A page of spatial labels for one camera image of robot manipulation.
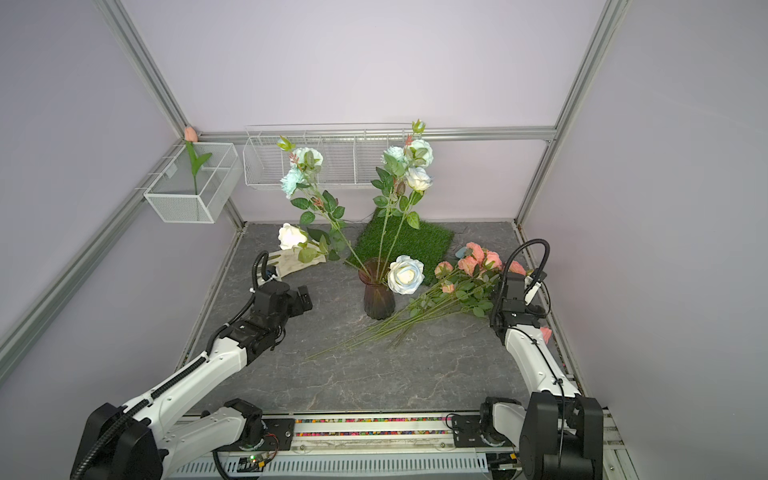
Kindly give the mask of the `pink peony flower stem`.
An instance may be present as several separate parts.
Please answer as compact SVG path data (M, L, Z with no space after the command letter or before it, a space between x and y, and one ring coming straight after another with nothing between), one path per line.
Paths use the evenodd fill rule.
M388 337L393 338L391 344L396 346L416 325L453 314L487 317L493 307L492 290L502 275L516 272L527 276L527 271L518 261L506 264L498 253L475 242L469 242L465 246L468 248L468 255L454 262L440 262L434 270L435 283L411 299L403 308L341 343L310 355L309 358L314 360L337 350L353 350Z

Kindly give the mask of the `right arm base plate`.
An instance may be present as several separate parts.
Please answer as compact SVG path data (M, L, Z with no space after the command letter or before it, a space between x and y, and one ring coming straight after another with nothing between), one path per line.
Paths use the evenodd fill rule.
M449 413L444 422L452 434L453 444L457 448L498 447L498 444L493 444L485 437L479 415Z

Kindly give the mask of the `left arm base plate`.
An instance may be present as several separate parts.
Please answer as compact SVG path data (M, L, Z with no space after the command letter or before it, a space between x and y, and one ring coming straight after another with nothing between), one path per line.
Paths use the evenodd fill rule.
M262 418L247 424L234 443L220 447L219 451L288 451L294 438L295 426L294 418Z

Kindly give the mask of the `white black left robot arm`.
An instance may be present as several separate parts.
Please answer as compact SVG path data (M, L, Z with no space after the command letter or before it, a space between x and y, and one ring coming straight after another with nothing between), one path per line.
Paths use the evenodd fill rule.
M289 319L313 307L307 287L278 280L268 254L251 269L250 297L179 371L119 406L105 403L88 417L70 476L73 479L164 479L221 447L277 447L262 410L241 399L181 425L179 419L224 380L284 339Z

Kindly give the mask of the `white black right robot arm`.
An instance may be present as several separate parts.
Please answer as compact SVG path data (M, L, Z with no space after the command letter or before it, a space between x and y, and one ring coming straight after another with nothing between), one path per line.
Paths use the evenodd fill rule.
M481 425L487 439L506 439L516 447L527 479L601 479L603 408L566 378L527 301L549 255L544 239L522 243L503 264L492 290L489 326L515 360L529 400L488 397Z

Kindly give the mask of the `dark pink glass vase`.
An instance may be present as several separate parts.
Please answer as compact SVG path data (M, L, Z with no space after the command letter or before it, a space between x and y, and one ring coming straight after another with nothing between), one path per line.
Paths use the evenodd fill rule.
M380 258L371 258L358 270L358 277L364 285L363 309L368 317L384 320L395 311L394 293L379 275L386 272Z

